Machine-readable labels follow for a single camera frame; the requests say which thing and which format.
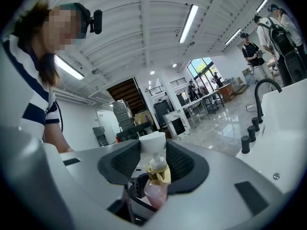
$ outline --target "black faucet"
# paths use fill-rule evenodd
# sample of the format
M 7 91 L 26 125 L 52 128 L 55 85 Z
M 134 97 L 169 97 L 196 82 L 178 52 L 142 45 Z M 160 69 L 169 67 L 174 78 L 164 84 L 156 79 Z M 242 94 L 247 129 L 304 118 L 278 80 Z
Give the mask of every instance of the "black faucet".
M 263 120 L 262 120 L 263 112 L 262 112 L 262 108 L 261 108 L 261 104 L 260 104 L 260 99 L 259 99 L 259 95 L 258 95 L 258 89 L 259 89 L 260 85 L 262 83 L 264 83 L 264 82 L 269 82 L 269 83 L 273 84 L 277 88 L 279 93 L 282 91 L 282 89 L 279 86 L 279 84 L 277 82 L 275 82 L 274 80 L 272 80 L 272 79 L 262 79 L 262 80 L 260 80 L 257 83 L 257 85 L 255 87 L 255 99 L 256 99 L 257 113 L 258 113 L 257 118 L 258 118 L 258 122 L 260 124 L 263 122 Z

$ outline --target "navy and white striped shirt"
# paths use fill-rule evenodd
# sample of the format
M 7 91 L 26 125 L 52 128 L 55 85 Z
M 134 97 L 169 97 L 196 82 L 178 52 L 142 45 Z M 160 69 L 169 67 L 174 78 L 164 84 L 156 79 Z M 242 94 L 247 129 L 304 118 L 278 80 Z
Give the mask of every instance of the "navy and white striped shirt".
M 33 50 L 28 53 L 19 38 L 14 35 L 3 41 L 3 47 L 12 64 L 34 92 L 20 121 L 20 127 L 42 139 L 45 124 L 59 123 L 54 92 L 39 76 L 39 62 Z

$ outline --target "white tile floor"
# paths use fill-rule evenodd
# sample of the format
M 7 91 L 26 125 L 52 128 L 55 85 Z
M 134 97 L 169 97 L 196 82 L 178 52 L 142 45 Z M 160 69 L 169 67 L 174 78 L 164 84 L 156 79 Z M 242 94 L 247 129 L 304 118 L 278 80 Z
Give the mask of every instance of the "white tile floor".
M 210 114 L 210 119 L 204 116 L 196 125 L 191 124 L 190 135 L 182 141 L 192 143 L 205 148 L 236 156 L 241 149 L 241 137 L 247 135 L 247 128 L 252 125 L 251 119 L 257 116 L 256 103 L 246 111 L 247 104 L 255 102 L 254 90 L 256 85 L 252 85 L 247 90 L 235 97 L 231 102 L 225 103 L 225 108 L 219 105 L 216 114 Z M 267 92 L 265 86 L 260 86 L 259 96 Z

